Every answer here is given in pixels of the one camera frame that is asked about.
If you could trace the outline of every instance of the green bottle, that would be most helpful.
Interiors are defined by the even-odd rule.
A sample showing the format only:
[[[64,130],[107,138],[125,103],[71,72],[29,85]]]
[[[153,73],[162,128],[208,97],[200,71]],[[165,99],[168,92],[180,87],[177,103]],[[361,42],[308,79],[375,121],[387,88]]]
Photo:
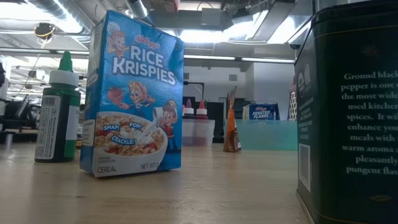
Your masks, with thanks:
[[[58,70],[50,73],[50,88],[43,90],[36,162],[68,162],[75,158],[79,121],[79,78],[72,70],[70,52],[65,52]]]

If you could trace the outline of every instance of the table surface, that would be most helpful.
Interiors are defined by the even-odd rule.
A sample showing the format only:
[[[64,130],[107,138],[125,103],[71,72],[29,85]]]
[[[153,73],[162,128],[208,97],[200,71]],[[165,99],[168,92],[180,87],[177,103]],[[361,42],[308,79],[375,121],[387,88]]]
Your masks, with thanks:
[[[34,144],[0,148],[0,223],[308,223],[296,152],[185,147],[181,169],[102,179],[76,156],[44,164]]]

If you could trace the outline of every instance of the strawberry illustration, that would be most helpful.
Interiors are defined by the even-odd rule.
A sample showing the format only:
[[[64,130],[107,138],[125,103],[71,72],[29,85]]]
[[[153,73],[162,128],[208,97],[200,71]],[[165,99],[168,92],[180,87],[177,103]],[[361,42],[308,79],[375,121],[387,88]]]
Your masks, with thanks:
[[[119,87],[112,87],[108,90],[108,98],[115,105],[119,106],[123,100],[123,90]]]

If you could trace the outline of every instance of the green bottle cap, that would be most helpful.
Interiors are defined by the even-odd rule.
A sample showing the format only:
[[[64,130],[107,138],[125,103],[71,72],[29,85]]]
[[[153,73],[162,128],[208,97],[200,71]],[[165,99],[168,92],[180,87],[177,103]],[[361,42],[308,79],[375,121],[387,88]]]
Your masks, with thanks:
[[[63,53],[58,70],[73,72],[72,56],[69,51]]]

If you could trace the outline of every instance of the blue box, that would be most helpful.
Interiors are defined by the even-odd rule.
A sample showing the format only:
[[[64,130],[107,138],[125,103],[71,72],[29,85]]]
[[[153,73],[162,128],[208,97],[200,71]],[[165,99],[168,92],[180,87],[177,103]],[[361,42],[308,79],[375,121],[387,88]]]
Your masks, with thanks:
[[[95,177],[179,168],[183,42],[108,11],[88,74],[80,167]]]
[[[278,104],[251,103],[243,107],[243,119],[279,120]]]

